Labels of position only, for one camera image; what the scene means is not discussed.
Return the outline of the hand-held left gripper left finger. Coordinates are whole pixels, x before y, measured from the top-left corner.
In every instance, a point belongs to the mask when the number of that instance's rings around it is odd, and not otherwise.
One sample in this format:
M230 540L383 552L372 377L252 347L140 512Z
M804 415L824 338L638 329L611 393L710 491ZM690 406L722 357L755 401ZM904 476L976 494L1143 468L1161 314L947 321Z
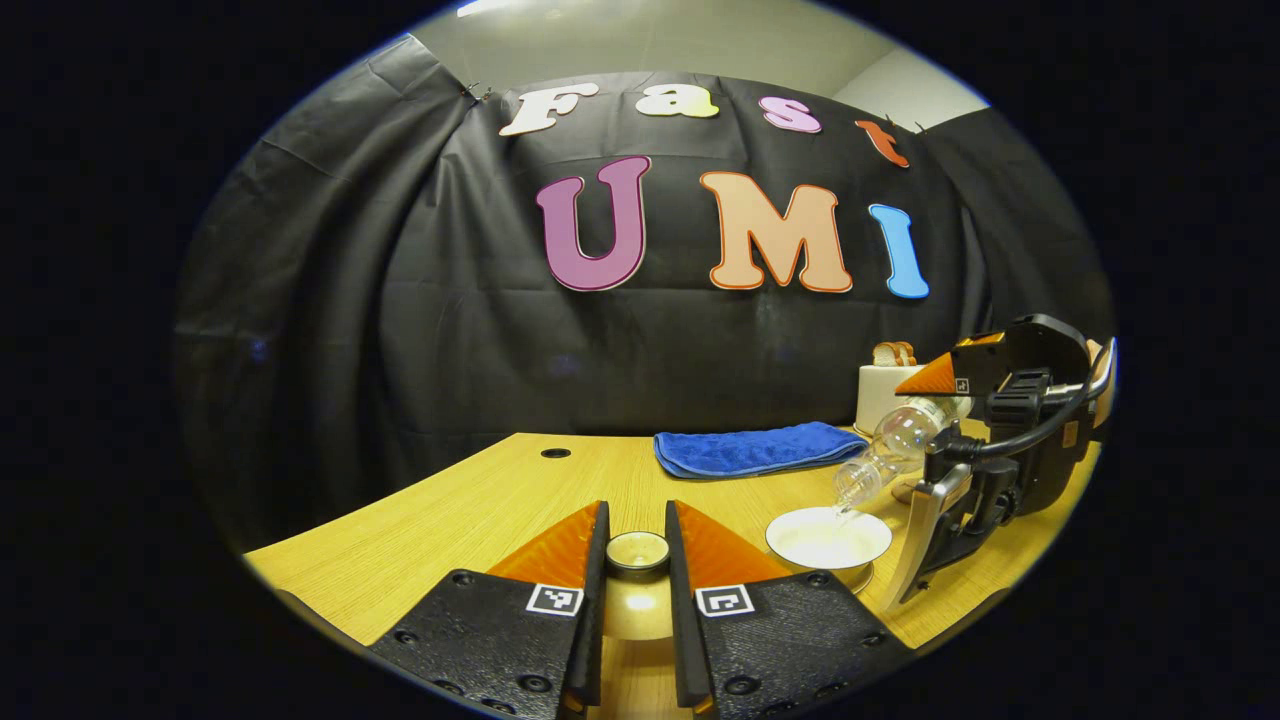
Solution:
M571 512L486 571L448 571L371 655L426 685L521 719L602 702L609 506Z

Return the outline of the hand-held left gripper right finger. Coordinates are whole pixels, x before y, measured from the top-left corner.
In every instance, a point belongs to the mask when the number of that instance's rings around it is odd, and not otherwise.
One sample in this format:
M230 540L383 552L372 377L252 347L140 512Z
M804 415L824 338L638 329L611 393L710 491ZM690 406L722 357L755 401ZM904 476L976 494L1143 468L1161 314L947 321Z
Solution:
M677 702L698 719L803 719L910 664L827 570L790 571L694 506L666 505Z

